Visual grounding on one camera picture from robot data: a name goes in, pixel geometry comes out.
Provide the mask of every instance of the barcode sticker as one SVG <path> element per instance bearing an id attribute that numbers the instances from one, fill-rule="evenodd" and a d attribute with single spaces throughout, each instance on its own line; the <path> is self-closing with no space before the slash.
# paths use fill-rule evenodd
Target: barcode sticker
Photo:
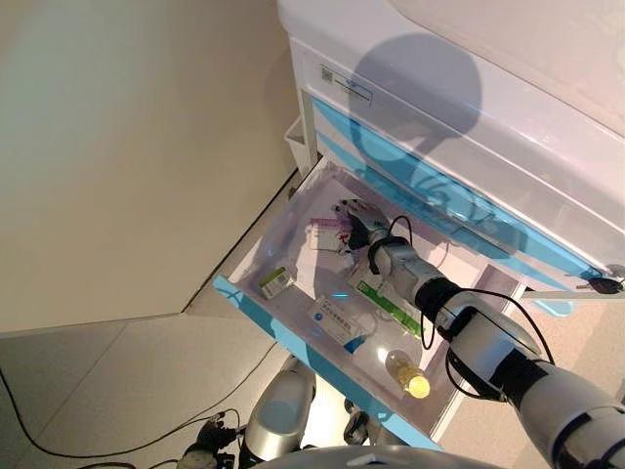
<path id="1" fill-rule="evenodd" d="M 321 79 L 323 81 L 327 81 L 328 83 L 332 83 L 332 70 L 325 66 L 321 66 Z"/>

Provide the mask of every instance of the blue stripe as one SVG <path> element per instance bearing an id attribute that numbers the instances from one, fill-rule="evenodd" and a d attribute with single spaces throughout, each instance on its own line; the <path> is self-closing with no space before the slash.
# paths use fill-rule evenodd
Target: blue stripe
<path id="1" fill-rule="evenodd" d="M 543 283 L 552 285 L 558 290 L 567 290 L 567 287 L 555 281 L 551 277 L 544 275 L 542 272 L 526 264 L 523 260 L 511 257 L 506 251 L 495 244 L 480 237 L 478 234 L 463 227 L 460 223 L 453 222 L 446 217 L 441 217 L 427 203 L 419 200 L 408 191 L 401 189 L 389 179 L 382 176 L 376 170 L 367 166 L 362 160 L 356 158 L 351 153 L 339 147 L 325 135 L 317 132 L 317 137 L 323 141 L 329 148 L 341 158 L 341 160 L 352 170 L 357 176 L 367 183 L 371 188 L 379 192 L 388 200 L 403 207 L 409 213 L 424 221 L 435 230 L 455 239 L 474 251 L 496 260 L 510 269 L 535 278 Z"/>
<path id="2" fill-rule="evenodd" d="M 432 440 L 412 427 L 399 415 L 394 414 L 384 404 L 377 401 L 364 388 L 355 383 L 333 363 L 329 362 L 299 336 L 285 327 L 282 322 L 272 317 L 268 311 L 246 296 L 226 278 L 218 276 L 215 278 L 213 286 L 237 309 L 288 349 L 291 354 L 312 368 L 344 396 L 349 397 L 358 407 L 375 417 L 390 432 L 393 432 L 413 447 L 440 449 Z"/>
<path id="3" fill-rule="evenodd" d="M 477 252 L 491 259 L 495 259 L 522 274 L 532 276 L 540 281 L 545 281 L 546 276 L 538 275 L 538 271 L 530 268 L 525 262 L 514 261 L 513 259 L 515 258 L 510 258 L 508 253 L 504 255 L 505 251 L 475 232 L 484 233 L 490 238 L 502 242 L 504 245 L 510 246 L 571 276 L 585 279 L 603 276 L 601 272 L 590 266 L 586 261 L 559 246 L 524 221 L 494 205 L 478 193 L 437 171 L 424 160 L 418 159 L 414 154 L 396 146 L 371 129 L 350 119 L 342 112 L 318 99 L 314 99 L 314 105 L 358 149 L 360 156 L 368 164 L 361 164 L 359 159 L 354 158 L 328 137 L 319 134 L 321 140 L 331 147 L 333 151 L 335 151 L 335 148 L 338 148 L 339 150 L 335 151 L 337 155 L 353 170 L 357 168 L 361 172 L 368 173 L 372 171 L 372 167 L 369 164 L 373 163 L 377 167 L 382 168 L 389 176 L 399 181 L 411 193 L 417 195 L 420 200 L 429 202 L 429 214 L 418 215 L 415 213 L 416 216 L 426 223 L 447 235 L 451 235 L 449 230 L 453 228 L 455 235 L 451 235 L 451 237 L 469 247 L 473 247 Z M 395 183 L 388 179 L 386 184 L 396 186 Z M 399 200 L 392 200 L 404 206 Z M 441 230 L 440 225 L 442 222 L 432 223 L 433 215 L 434 218 L 446 218 L 447 220 L 449 220 L 447 217 L 455 218 L 459 223 L 448 222 L 446 224 L 449 226 L 449 229 Z M 458 228 L 461 227 L 461 224 L 471 229 Z M 545 282 L 559 289 L 568 289 L 552 279 Z"/>

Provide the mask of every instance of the black cable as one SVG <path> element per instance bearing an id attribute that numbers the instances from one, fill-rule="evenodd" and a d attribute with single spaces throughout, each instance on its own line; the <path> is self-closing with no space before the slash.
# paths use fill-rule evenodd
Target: black cable
<path id="1" fill-rule="evenodd" d="M 473 398 L 473 399 L 480 399 L 482 401 L 494 401 L 491 398 L 487 398 L 487 397 L 481 396 L 479 394 L 473 394 L 473 393 L 470 393 L 469 391 L 465 391 L 457 383 L 457 381 L 455 379 L 453 379 L 453 377 L 451 376 L 451 370 L 449 369 L 449 350 L 447 350 L 447 354 L 445 355 L 445 371 L 447 372 L 447 378 L 449 378 L 449 381 L 451 381 L 451 384 L 453 384 L 453 387 L 456 388 L 458 391 L 460 391 L 465 396 L 469 396 L 470 398 Z"/>
<path id="2" fill-rule="evenodd" d="M 94 464 L 87 464 L 86 466 L 76 467 L 76 469 L 96 469 L 97 467 L 125 467 L 126 469 L 137 469 L 137 466 L 130 462 L 96 462 Z"/>
<path id="3" fill-rule="evenodd" d="M 423 347 L 423 350 L 430 350 L 432 348 L 432 345 L 434 344 L 434 336 L 437 332 L 435 331 L 434 323 L 432 323 L 432 335 L 430 336 L 430 343 L 426 345 L 426 339 L 425 339 L 426 328 L 423 326 L 423 319 L 424 319 L 424 314 L 423 314 L 423 310 L 421 310 L 421 346 Z"/>
<path id="4" fill-rule="evenodd" d="M 167 432 L 164 435 L 162 435 L 162 436 L 152 440 L 151 442 L 145 443 L 145 444 L 140 445 L 140 446 L 135 447 L 135 448 L 124 449 L 124 450 L 121 450 L 121 451 L 114 451 L 114 452 L 108 452 L 108 453 L 103 453 L 103 454 L 65 454 L 65 453 L 62 453 L 62 452 L 58 452 L 58 451 L 54 451 L 54 450 L 51 450 L 51 449 L 43 448 L 41 445 L 39 445 L 30 436 L 30 433 L 28 433 L 28 430 L 26 429 L 26 427 L 25 427 L 25 425 L 23 423 L 23 419 L 21 418 L 20 409 L 18 408 L 18 404 L 17 404 L 16 399 L 15 399 L 15 397 L 13 395 L 13 392 L 11 391 L 11 388 L 9 387 L 9 383 L 7 382 L 7 379 L 6 379 L 5 375 L 4 375 L 4 371 L 2 370 L 2 367 L 0 367 L 0 378 L 2 379 L 2 384 L 4 385 L 5 389 L 7 390 L 7 394 L 9 395 L 9 400 L 11 401 L 11 406 L 13 407 L 13 411 L 14 411 L 14 413 L 16 415 L 16 418 L 18 419 L 18 423 L 20 424 L 21 430 L 23 431 L 23 433 L 26 436 L 26 438 L 28 439 L 28 441 L 34 447 L 36 447 L 40 451 L 45 452 L 46 454 L 49 454 L 51 456 L 66 457 L 66 458 L 69 458 L 69 459 L 94 459 L 94 458 L 99 458 L 99 457 L 112 457 L 112 456 L 119 456 L 121 454 L 128 454 L 130 452 L 138 451 L 139 449 L 144 449 L 144 448 L 150 447 L 150 446 L 154 445 L 155 443 L 158 443 L 158 442 L 166 439 L 167 437 L 173 435 L 174 433 L 179 432 L 180 430 L 182 430 L 183 428 L 187 427 L 191 423 L 196 423 L 197 421 L 206 420 L 206 418 L 208 418 L 208 417 L 203 418 L 203 419 L 198 419 L 196 421 L 192 421 L 195 417 L 197 417 L 197 416 L 201 415 L 202 413 L 207 412 L 210 409 L 216 407 L 217 405 L 219 405 L 223 401 L 225 401 L 227 398 L 229 398 L 232 394 L 234 394 L 247 381 L 247 379 L 252 375 L 252 373 L 258 369 L 258 367 L 263 363 L 265 358 L 268 356 L 268 354 L 271 352 L 271 350 L 273 349 L 273 347 L 275 347 L 276 344 L 277 344 L 277 342 L 273 342 L 273 344 L 271 344 L 271 346 L 267 349 L 267 351 L 261 357 L 261 359 L 258 361 L 258 363 L 256 363 L 256 365 L 245 375 L 245 377 L 241 381 L 239 381 L 239 383 L 229 393 L 227 393 L 223 398 L 218 400 L 216 403 L 206 407 L 205 409 L 201 410 L 196 415 L 194 415 L 193 417 L 191 417 L 187 421 L 183 422 L 182 424 L 180 424 L 179 426 L 177 426 L 173 430 L 170 430 L 169 432 Z M 117 466 L 117 467 L 129 467 L 130 469 L 134 468 L 134 466 L 132 466 L 132 467 L 131 466 Z"/>
<path id="5" fill-rule="evenodd" d="M 164 466 L 165 464 L 178 464 L 178 459 L 167 459 L 165 461 L 160 461 L 158 464 L 149 466 L 147 469 L 156 469 L 157 467 Z"/>
<path id="6" fill-rule="evenodd" d="M 389 236 L 391 236 L 391 233 L 393 232 L 393 227 L 395 226 L 395 223 L 397 223 L 397 220 L 406 221 L 406 224 L 408 225 L 408 233 L 410 234 L 410 245 L 412 245 L 412 224 L 410 223 L 410 220 L 408 219 L 408 217 L 406 217 L 405 215 L 397 215 L 396 217 L 393 218 L 393 221 L 391 222 L 391 225 L 389 226 Z"/>
<path id="7" fill-rule="evenodd" d="M 554 361 L 554 356 L 551 354 L 551 350 L 549 349 L 549 345 L 547 345 L 547 341 L 545 340 L 545 337 L 543 336 L 542 332 L 538 328 L 538 325 L 536 324 L 536 322 L 534 322 L 534 320 L 531 318 L 531 316 L 525 310 L 525 308 L 523 306 L 521 306 L 521 303 L 519 303 L 517 300 L 515 300 L 514 298 L 512 298 L 512 297 L 510 297 L 508 295 L 504 295 L 503 293 L 497 293 L 497 292 L 494 292 L 494 291 L 481 290 L 479 288 L 463 288 L 461 291 L 471 291 L 473 293 L 481 293 L 481 294 L 484 294 L 484 295 L 490 295 L 490 296 L 496 296 L 498 298 L 503 298 L 504 300 L 511 302 L 513 305 L 515 305 L 517 308 L 519 308 L 519 311 L 522 312 L 522 314 L 527 319 L 527 322 L 529 322 L 531 324 L 531 326 L 533 327 L 534 332 L 536 332 L 536 335 L 538 335 L 538 338 L 540 339 L 540 342 L 543 345 L 543 349 L 545 350 L 545 354 L 549 358 L 549 362 L 552 365 L 556 364 L 556 362 Z"/>
<path id="8" fill-rule="evenodd" d="M 210 409 L 216 407 L 217 405 L 221 404 L 223 401 L 225 401 L 227 398 L 229 398 L 232 394 L 234 394 L 238 388 L 240 388 L 241 386 L 243 386 L 243 383 L 245 383 L 245 381 L 247 381 L 247 378 L 250 377 L 250 375 L 256 371 L 259 366 L 263 363 L 263 361 L 265 360 L 265 358 L 267 357 L 267 355 L 270 354 L 271 350 L 273 350 L 273 347 L 275 347 L 277 345 L 277 342 L 273 342 L 273 344 L 271 344 L 271 346 L 267 349 L 267 351 L 265 352 L 265 354 L 261 357 L 261 359 L 258 361 L 258 363 L 256 363 L 256 366 L 254 366 L 249 373 L 247 373 L 247 375 L 229 392 L 227 393 L 222 399 L 220 399 L 219 401 L 217 401 L 216 403 L 210 405 L 209 407 L 206 407 L 203 410 L 200 410 L 196 415 L 188 418 L 186 421 L 184 421 L 182 424 L 186 424 L 187 422 L 190 422 L 192 419 L 199 417 L 202 413 L 204 412 L 208 412 Z"/>

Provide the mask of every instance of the drawer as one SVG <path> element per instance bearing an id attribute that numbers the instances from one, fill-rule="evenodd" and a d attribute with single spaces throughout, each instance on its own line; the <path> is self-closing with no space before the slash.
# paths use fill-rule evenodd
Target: drawer
<path id="1" fill-rule="evenodd" d="M 362 176 L 338 158 L 324 156 L 232 275 L 217 277 L 214 286 L 266 333 L 388 430 L 412 446 L 437 448 L 435 441 L 460 399 L 445 373 L 446 343 L 437 336 L 434 347 L 423 351 L 419 337 L 352 287 L 350 275 L 360 262 L 367 262 L 366 248 L 340 255 L 312 249 L 309 241 L 311 220 L 335 219 L 333 207 L 342 199 L 374 203 L 389 219 L 406 213 L 410 204 L 422 203 L 397 187 L 393 189 L 394 202 L 390 202 L 387 194 L 373 189 L 371 175 Z M 418 254 L 451 280 L 462 286 L 507 294 L 518 288 L 516 280 L 484 256 L 454 244 L 420 220 L 411 217 L 411 221 Z M 397 224 L 394 232 L 408 237 L 404 225 Z M 293 283 L 267 299 L 260 284 L 279 268 L 285 268 Z M 364 342 L 352 353 L 314 320 L 311 311 L 322 296 L 364 330 Z M 500 302 L 496 306 L 503 310 L 505 305 Z M 426 334 L 432 333 L 427 320 L 424 327 Z M 409 396 L 387 372 L 386 355 L 397 349 L 414 357 L 425 371 L 431 385 L 427 398 L 417 400 Z"/>

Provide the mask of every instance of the small bottle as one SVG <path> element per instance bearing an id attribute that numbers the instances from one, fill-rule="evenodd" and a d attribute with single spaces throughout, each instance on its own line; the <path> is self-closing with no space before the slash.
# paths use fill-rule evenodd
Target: small bottle
<path id="1" fill-rule="evenodd" d="M 399 387 L 413 398 L 424 399 L 430 394 L 430 382 L 425 373 L 402 350 L 389 352 L 384 366 Z"/>

